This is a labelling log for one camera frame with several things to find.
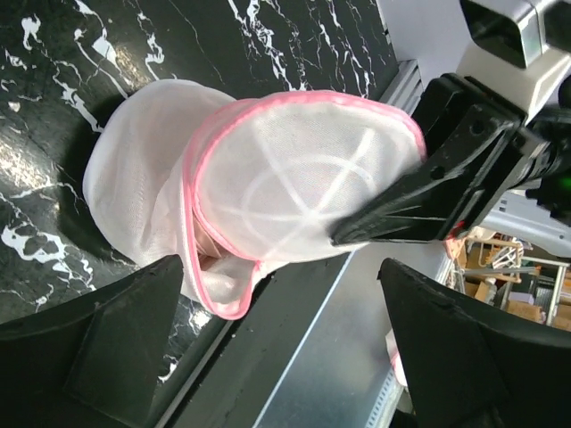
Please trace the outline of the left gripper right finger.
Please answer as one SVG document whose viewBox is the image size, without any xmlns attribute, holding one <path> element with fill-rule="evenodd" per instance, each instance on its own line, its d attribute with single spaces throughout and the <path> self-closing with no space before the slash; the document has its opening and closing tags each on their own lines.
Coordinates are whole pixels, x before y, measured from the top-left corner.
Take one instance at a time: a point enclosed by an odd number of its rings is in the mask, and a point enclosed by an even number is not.
<svg viewBox="0 0 571 428">
<path fill-rule="evenodd" d="M 409 427 L 568 427 L 570 334 L 396 259 L 378 276 L 416 414 Z"/>
</svg>

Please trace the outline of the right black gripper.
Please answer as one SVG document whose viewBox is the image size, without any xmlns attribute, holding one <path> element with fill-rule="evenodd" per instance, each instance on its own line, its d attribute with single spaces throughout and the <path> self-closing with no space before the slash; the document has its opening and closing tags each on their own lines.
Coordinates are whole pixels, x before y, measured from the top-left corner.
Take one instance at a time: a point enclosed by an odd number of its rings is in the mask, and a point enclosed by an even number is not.
<svg viewBox="0 0 571 428">
<path fill-rule="evenodd" d="M 426 139 L 426 162 L 332 230 L 335 245 L 443 241 L 488 214 L 501 195 L 542 179 L 532 199 L 550 217 L 570 221 L 570 98 L 531 122 L 473 78 L 432 80 L 414 120 Z"/>
</svg>

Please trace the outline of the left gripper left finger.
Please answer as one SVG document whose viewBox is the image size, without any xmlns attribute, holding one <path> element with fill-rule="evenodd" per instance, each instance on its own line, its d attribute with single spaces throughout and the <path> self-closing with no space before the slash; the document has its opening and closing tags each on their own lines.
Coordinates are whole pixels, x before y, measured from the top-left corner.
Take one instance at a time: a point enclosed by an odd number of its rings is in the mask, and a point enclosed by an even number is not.
<svg viewBox="0 0 571 428">
<path fill-rule="evenodd" d="M 178 305 L 168 256 L 1 326 L 3 427 L 142 427 Z"/>
</svg>

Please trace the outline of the white mesh laundry bag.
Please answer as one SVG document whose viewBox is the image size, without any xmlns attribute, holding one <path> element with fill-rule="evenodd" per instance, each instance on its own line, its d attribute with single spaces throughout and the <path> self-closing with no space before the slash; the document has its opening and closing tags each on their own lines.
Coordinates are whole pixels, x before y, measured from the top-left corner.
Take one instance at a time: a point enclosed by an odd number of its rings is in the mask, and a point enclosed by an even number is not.
<svg viewBox="0 0 571 428">
<path fill-rule="evenodd" d="M 235 320 L 270 272 L 349 251 L 335 225 L 425 158 L 391 105 L 327 90 L 237 100 L 164 79 L 111 115 L 82 189 L 112 247 L 140 267 L 177 254 L 181 292 Z M 232 254 L 221 272 L 201 270 L 193 217 Z"/>
</svg>

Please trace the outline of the pink lace bra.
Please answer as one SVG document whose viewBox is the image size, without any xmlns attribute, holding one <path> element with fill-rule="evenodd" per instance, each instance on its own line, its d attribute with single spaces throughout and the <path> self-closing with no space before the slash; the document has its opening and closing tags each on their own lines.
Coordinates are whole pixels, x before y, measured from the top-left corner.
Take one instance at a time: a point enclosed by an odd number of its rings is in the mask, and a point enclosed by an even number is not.
<svg viewBox="0 0 571 428">
<path fill-rule="evenodd" d="M 194 240 L 201 270 L 221 272 L 232 254 L 216 242 L 196 217 L 193 217 Z"/>
</svg>

